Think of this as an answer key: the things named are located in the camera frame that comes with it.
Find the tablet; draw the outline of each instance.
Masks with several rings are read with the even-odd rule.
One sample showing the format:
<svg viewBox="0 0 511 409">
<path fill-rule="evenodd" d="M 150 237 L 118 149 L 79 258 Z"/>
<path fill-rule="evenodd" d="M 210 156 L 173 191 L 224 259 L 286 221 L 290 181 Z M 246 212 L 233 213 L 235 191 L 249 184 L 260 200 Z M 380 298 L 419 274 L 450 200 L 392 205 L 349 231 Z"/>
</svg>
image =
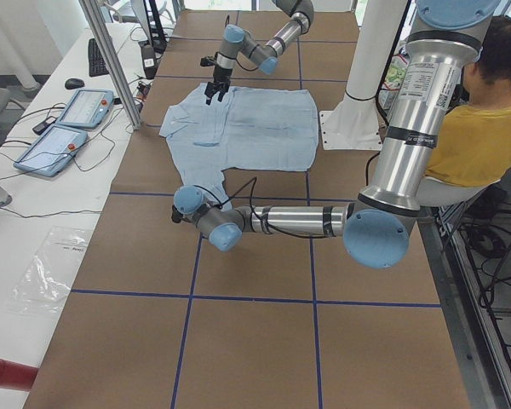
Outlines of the tablet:
<svg viewBox="0 0 511 409">
<path fill-rule="evenodd" d="M 102 122 L 113 104 L 113 92 L 106 89 L 76 89 L 56 123 L 93 130 Z"/>
<path fill-rule="evenodd" d="M 55 176 L 84 146 L 87 132 L 63 125 L 49 126 L 14 162 L 14 167 L 41 176 Z"/>
</svg>

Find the brown paper surface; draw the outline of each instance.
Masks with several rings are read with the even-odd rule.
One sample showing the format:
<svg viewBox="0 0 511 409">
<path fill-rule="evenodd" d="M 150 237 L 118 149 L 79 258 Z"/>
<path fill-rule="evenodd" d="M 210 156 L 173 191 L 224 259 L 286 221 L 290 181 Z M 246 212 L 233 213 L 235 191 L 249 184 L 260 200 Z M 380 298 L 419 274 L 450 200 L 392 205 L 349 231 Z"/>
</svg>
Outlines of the brown paper surface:
<svg viewBox="0 0 511 409">
<path fill-rule="evenodd" d="M 221 253 L 170 220 L 181 179 L 158 130 L 168 107 L 211 77 L 198 63 L 217 51 L 228 14 L 262 40 L 287 21 L 181 15 L 184 39 L 165 53 L 25 409 L 468 408 L 416 228 L 407 257 L 376 271 L 353 262 L 341 238 L 245 233 Z M 276 75 L 237 67 L 233 85 L 302 87 L 334 109 L 358 32 L 351 13 L 318 13 Z M 374 153 L 320 142 L 308 172 L 226 170 L 225 189 L 257 176 L 255 205 L 343 206 Z"/>
</svg>

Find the dark hair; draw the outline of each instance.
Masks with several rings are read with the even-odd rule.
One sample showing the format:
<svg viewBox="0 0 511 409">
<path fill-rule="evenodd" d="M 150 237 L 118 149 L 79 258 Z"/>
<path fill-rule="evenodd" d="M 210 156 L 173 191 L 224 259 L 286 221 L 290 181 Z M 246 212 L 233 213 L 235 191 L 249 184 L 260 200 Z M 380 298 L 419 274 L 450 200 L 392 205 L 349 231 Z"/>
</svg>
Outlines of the dark hair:
<svg viewBox="0 0 511 409">
<path fill-rule="evenodd" d="M 477 66 L 489 85 L 497 79 L 511 80 L 511 17 L 492 17 Z"/>
</svg>

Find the plastic bag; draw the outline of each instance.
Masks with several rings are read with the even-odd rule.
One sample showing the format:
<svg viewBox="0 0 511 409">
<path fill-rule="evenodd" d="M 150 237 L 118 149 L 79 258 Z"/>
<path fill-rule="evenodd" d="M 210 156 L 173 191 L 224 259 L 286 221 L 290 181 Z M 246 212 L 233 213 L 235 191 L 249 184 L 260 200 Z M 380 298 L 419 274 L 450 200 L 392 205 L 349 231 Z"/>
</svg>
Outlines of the plastic bag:
<svg viewBox="0 0 511 409">
<path fill-rule="evenodd" d="M 92 234 L 93 230 L 53 227 L 12 290 L 7 310 L 60 314 Z"/>
</svg>

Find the person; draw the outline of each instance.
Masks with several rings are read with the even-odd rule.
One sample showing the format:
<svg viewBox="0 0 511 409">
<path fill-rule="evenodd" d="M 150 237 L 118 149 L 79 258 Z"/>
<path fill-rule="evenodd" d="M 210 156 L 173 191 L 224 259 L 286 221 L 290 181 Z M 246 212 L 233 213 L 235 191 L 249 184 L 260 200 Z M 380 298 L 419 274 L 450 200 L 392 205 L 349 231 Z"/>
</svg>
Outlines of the person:
<svg viewBox="0 0 511 409">
<path fill-rule="evenodd" d="M 480 59 L 464 67 L 469 103 L 445 116 L 426 176 L 482 187 L 511 167 L 511 18 L 495 16 Z"/>
</svg>

